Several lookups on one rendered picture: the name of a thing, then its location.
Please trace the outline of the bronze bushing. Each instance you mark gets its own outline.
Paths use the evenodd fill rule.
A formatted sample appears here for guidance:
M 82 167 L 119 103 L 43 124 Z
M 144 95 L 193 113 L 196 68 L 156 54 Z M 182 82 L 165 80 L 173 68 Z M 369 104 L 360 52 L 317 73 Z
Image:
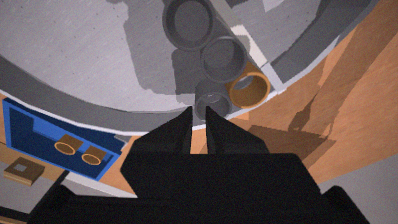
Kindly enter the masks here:
M 82 155 L 82 159 L 89 164 L 98 165 L 101 163 L 101 161 L 103 160 L 106 153 L 107 152 L 102 151 L 102 150 L 90 145 L 88 147 L 88 149 Z M 93 155 L 94 157 L 91 155 Z M 98 159 L 95 157 L 97 157 Z
M 66 145 L 62 143 L 65 143 Z M 65 134 L 55 143 L 55 148 L 64 154 L 72 155 L 80 148 L 83 143 L 84 142 Z
M 259 75 L 260 77 L 254 76 L 252 82 L 244 89 L 240 90 L 233 89 L 235 84 L 240 79 L 250 75 Z M 252 63 L 248 61 L 243 73 L 236 80 L 230 83 L 226 83 L 225 87 L 231 102 L 236 107 L 243 109 L 248 109 L 258 106 L 267 98 L 270 92 L 269 79 L 260 70 L 258 70 Z

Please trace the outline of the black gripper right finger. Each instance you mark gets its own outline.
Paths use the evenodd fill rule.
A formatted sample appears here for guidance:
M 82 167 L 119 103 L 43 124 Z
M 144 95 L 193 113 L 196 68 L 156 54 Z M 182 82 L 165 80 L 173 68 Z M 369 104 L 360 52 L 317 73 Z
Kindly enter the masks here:
M 264 140 L 221 117 L 209 106 L 205 119 L 208 154 L 270 153 Z

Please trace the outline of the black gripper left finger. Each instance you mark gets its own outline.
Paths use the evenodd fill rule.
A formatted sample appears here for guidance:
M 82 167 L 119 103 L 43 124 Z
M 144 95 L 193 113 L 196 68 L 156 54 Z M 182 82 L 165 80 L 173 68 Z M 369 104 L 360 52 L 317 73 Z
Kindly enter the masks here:
M 190 154 L 192 124 L 193 111 L 192 106 L 189 106 L 179 116 L 134 140 L 128 153 L 133 151 L 151 151 Z

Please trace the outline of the grey metal bushing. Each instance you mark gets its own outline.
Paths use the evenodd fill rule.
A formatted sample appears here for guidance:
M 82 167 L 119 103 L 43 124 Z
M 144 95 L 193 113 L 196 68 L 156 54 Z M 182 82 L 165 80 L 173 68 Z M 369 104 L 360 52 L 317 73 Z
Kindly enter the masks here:
M 186 1 L 197 1 L 208 12 L 209 27 L 206 34 L 199 40 L 188 41 L 182 38 L 176 30 L 174 18 L 178 7 Z M 162 24 L 168 40 L 178 49 L 186 52 L 195 52 L 204 48 L 214 36 L 216 30 L 216 13 L 210 0 L 168 0 L 162 15 Z
M 213 44 L 222 40 L 232 41 L 234 46 L 234 55 L 227 65 L 220 68 L 211 67 L 204 60 L 205 54 Z M 236 80 L 245 70 L 247 65 L 247 51 L 242 42 L 235 37 L 225 32 L 215 32 L 215 35 L 208 45 L 200 50 L 200 63 L 202 72 L 207 79 L 218 84 L 230 83 Z
M 209 95 L 220 95 L 220 100 L 214 103 L 206 103 L 202 99 Z M 226 99 L 225 99 L 225 98 Z M 199 104 L 198 104 L 199 103 Z M 198 105 L 197 105 L 198 104 Z M 226 90 L 225 84 L 218 84 L 205 78 L 196 86 L 195 90 L 195 114 L 206 122 L 206 106 L 211 107 L 218 115 L 227 118 L 232 111 L 232 103 Z

